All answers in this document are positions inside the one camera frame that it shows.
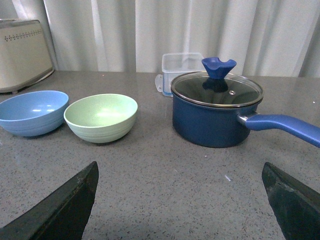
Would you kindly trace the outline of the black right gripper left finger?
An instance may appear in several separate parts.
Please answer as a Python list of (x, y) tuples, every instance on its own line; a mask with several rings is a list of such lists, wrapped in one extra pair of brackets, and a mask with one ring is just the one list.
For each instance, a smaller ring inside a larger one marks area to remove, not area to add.
[(93, 161), (29, 211), (0, 229), (2, 240), (80, 240), (99, 180)]

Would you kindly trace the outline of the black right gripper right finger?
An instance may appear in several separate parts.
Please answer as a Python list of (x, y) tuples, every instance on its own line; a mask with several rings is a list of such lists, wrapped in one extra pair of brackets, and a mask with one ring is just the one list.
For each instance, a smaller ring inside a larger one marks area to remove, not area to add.
[(262, 170), (268, 202), (287, 240), (320, 238), (320, 194), (270, 162)]

